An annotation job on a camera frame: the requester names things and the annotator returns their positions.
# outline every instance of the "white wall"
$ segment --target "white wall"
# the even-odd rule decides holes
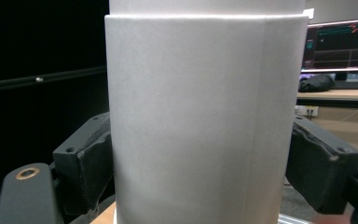
[[[306,8],[315,8],[310,23],[358,19],[358,0],[307,0]]]

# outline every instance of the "power outlet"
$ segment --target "power outlet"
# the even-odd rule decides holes
[[[296,105],[296,115],[316,117],[318,116],[318,109],[319,106],[314,105]]]

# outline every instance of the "black wall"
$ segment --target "black wall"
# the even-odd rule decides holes
[[[0,1],[0,81],[104,66],[108,1]],[[0,91],[0,187],[108,111],[106,73]]]

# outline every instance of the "white container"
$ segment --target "white container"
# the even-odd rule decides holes
[[[277,223],[308,18],[105,22],[117,224]]]

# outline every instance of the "desk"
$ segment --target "desk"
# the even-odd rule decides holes
[[[112,205],[106,208],[97,218],[95,218],[91,222],[91,224],[112,224],[115,208],[116,208],[116,203],[112,203]]]
[[[297,94],[297,105],[358,108],[358,90],[299,92]]]

